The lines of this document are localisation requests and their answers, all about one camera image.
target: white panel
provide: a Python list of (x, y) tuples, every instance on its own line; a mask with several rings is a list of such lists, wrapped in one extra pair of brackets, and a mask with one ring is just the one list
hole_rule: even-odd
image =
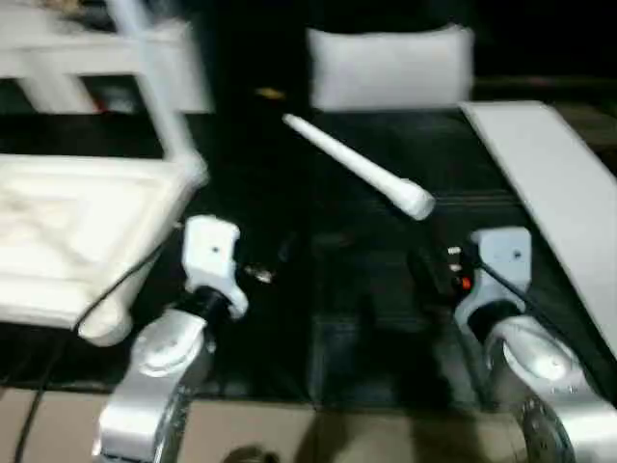
[(470, 103), (463, 109), (617, 356), (615, 177), (543, 104)]

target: red light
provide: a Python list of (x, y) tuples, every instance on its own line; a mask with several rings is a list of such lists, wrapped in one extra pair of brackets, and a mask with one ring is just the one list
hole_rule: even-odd
[(469, 291), (471, 289), (471, 280), (468, 277), (463, 277), (461, 279), (461, 287), (465, 291)]

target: black table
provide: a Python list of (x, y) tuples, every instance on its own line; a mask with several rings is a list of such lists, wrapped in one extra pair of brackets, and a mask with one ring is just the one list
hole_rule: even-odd
[[(437, 198), (427, 223), (402, 216), (361, 180), (273, 118), (188, 122), (212, 180), (185, 216), (235, 222), (238, 258), (274, 267), (270, 285), (243, 278), (247, 316), (221, 336), (202, 397), (312, 401), (334, 407), (476, 407), (451, 307), (409, 260), (462, 242), (479, 228), (533, 235), (531, 294), (574, 343), (601, 389), (617, 397), (616, 368), (520, 200), (456, 110), (320, 114), (313, 121)], [(0, 119), (0, 152), (160, 157), (146, 117)], [(136, 328), (180, 294), (182, 237), (171, 237), (131, 311)], [(35, 388), (59, 331), (0, 325), (0, 378)], [(75, 340), (49, 389), (108, 393), (134, 334), (108, 348)]]

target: beige floor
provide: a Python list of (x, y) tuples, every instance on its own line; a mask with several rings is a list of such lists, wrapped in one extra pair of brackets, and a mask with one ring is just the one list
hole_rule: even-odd
[[(0, 463), (11, 463), (32, 393), (0, 397)], [(47, 393), (24, 463), (86, 463), (104, 396)], [(316, 414), (308, 408), (200, 401), (193, 405), (181, 463), (221, 463), (234, 449), (260, 446), (281, 463), (451, 463), (524, 461), (510, 417)]]

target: white stick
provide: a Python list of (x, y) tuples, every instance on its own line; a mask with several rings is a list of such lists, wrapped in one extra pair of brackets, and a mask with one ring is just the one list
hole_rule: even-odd
[(388, 172), (302, 118), (285, 114), (282, 120), (330, 157), (386, 195), (407, 215), (416, 220), (422, 220), (433, 210), (435, 199), (419, 185)]

